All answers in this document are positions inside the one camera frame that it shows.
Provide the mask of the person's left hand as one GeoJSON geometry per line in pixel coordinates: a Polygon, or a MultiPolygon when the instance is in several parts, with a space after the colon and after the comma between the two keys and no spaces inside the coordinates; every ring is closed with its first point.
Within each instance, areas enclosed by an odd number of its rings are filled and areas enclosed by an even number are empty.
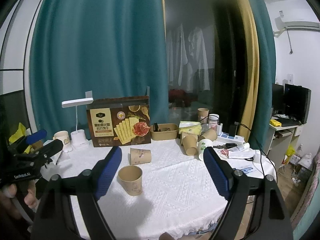
{"type": "Polygon", "coordinates": [[[22,218],[23,202],[29,209],[35,211],[39,205],[36,198],[36,184],[34,180],[27,183],[27,194],[24,195],[16,184],[1,189],[1,209],[15,219],[22,218]]]}

